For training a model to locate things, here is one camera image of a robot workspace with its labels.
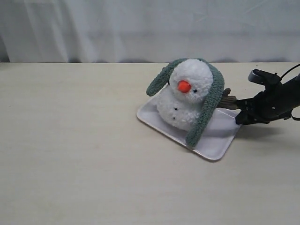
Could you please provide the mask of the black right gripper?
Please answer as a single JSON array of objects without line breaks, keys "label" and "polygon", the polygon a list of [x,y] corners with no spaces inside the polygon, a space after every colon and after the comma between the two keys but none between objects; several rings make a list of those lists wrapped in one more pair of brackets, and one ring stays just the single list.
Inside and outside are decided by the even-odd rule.
[{"label": "black right gripper", "polygon": [[254,98],[237,99],[236,106],[241,111],[235,117],[237,125],[256,124],[257,119],[245,110],[253,110],[255,115],[265,121],[289,119],[292,110],[300,106],[300,78],[295,77],[275,87],[255,102]]}]

